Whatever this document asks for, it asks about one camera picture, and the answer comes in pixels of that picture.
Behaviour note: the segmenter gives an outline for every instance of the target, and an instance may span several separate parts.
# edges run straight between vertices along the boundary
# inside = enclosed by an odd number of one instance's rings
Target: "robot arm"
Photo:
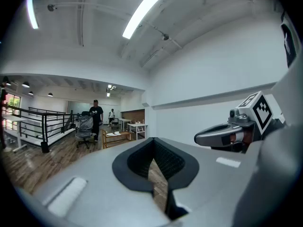
[[[262,91],[249,95],[240,105],[230,110],[228,121],[195,135],[195,143],[212,148],[226,148],[235,143],[249,145],[261,140],[273,124],[273,113]]]

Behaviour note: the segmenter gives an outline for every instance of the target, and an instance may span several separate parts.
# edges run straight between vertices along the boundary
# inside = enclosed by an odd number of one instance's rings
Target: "white rectangular label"
[[[223,158],[223,157],[217,158],[216,162],[227,165],[227,166],[232,166],[232,167],[235,167],[235,168],[238,168],[241,164],[240,161],[234,161],[234,160],[230,160],[230,159]]]

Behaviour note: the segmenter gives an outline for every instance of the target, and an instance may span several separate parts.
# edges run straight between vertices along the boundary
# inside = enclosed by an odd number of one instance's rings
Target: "security camera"
[[[163,34],[162,40],[168,40],[169,39],[169,35],[168,34]]]

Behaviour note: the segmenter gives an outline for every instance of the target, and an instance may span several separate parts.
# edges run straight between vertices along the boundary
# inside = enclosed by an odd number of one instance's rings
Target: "black t-shirt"
[[[97,111],[97,113],[93,116],[93,120],[94,120],[94,122],[101,122],[101,118],[100,118],[100,116],[101,116],[101,114],[103,113],[103,110],[102,110],[102,108],[101,107],[91,107],[90,108],[90,110],[89,110],[89,112],[91,113],[91,112],[93,112],[93,111]]]
[[[1,84],[0,88],[0,101],[5,101],[6,91],[4,86]]]

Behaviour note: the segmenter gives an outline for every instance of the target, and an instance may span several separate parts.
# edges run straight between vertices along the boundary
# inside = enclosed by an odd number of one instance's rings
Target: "wooden floor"
[[[102,128],[110,131],[110,128],[106,126],[102,126]],[[2,163],[13,184],[32,194],[48,178],[62,171],[79,158],[91,152],[102,150],[101,132],[98,143],[90,144],[89,149],[86,149],[85,145],[76,148],[77,142],[73,132],[51,146],[51,151],[47,154],[42,153],[40,147],[30,145],[17,153],[2,152]],[[13,143],[9,146],[16,148],[17,144]],[[154,182],[154,200],[164,211],[167,199],[167,181],[155,161],[151,163],[149,181]]]

